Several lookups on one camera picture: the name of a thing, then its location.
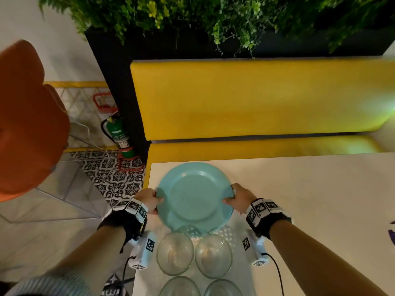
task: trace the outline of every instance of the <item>green fire extinguisher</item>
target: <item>green fire extinguisher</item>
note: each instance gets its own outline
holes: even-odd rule
[[[126,134],[121,118],[110,116],[109,119],[103,120],[100,126],[103,133],[120,149],[124,158],[133,158],[135,156],[133,148],[129,145],[129,136]]]

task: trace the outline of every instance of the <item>table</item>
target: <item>table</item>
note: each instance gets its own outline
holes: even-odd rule
[[[394,294],[395,247],[388,235],[395,220],[394,153],[205,162],[220,168],[232,183],[249,188],[257,197],[274,199],[300,229],[386,293]],[[149,187],[156,188],[161,178],[179,164],[152,164],[150,178],[146,179]],[[228,225],[236,234],[241,233],[247,227],[245,215],[234,212]],[[147,229],[158,234],[158,241],[170,231],[152,215]],[[279,265],[285,295],[304,295],[274,245],[267,240],[265,247]],[[261,267],[245,265],[244,254],[236,251],[239,261],[235,265],[234,260],[230,273],[237,276],[235,283],[244,296],[281,295],[273,262]],[[202,295],[212,281],[196,274],[193,265],[184,275],[196,281]],[[146,270],[136,272],[134,296],[156,296],[169,279],[153,259]]]

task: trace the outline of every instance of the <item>black planter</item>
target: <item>black planter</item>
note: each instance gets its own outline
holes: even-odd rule
[[[125,44],[112,33],[91,28],[86,38],[96,57],[104,78],[125,120],[131,142],[146,162],[150,141],[145,139],[130,64],[133,60],[151,59],[212,59],[212,58],[284,58],[284,57],[345,57],[380,56],[395,40],[395,29],[363,30],[348,37],[332,54],[328,51],[326,32],[294,39],[272,31],[265,32],[252,54],[239,52],[239,41],[228,39],[220,51],[205,32],[191,29],[154,31],[129,29]]]

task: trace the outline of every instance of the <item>plate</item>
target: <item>plate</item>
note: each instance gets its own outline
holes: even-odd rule
[[[229,179],[206,163],[184,163],[171,169],[156,195],[165,199],[158,205],[159,217],[173,231],[192,225],[202,235],[211,233],[220,229],[233,212],[222,202],[225,197],[233,197]]]

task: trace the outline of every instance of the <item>yellow leather upholstery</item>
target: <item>yellow leather upholstery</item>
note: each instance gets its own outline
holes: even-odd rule
[[[395,107],[395,61],[133,62],[148,140],[374,131]]]
[[[148,187],[152,163],[365,154],[383,151],[367,136],[328,136],[221,142],[151,144],[144,188]]]

